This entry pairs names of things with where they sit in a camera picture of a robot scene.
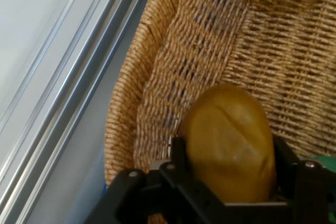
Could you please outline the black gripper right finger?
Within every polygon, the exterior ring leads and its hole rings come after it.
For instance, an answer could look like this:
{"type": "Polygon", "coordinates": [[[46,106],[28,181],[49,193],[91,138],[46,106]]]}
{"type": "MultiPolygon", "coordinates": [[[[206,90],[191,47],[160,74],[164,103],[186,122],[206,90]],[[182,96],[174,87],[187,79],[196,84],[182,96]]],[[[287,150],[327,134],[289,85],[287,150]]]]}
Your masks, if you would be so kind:
{"type": "Polygon", "coordinates": [[[293,223],[329,223],[330,172],[318,161],[299,158],[281,138],[274,138],[277,182],[292,199],[293,223]]]}

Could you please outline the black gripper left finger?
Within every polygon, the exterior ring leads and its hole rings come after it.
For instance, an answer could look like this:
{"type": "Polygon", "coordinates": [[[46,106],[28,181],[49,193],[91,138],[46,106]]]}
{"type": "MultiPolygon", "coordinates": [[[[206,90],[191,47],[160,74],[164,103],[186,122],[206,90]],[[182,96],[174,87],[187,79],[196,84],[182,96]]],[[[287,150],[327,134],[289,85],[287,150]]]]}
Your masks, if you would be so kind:
{"type": "Polygon", "coordinates": [[[223,204],[190,171],[186,142],[176,137],[171,159],[158,169],[121,171],[86,222],[147,223],[161,214],[167,223],[223,223],[223,204]]]}

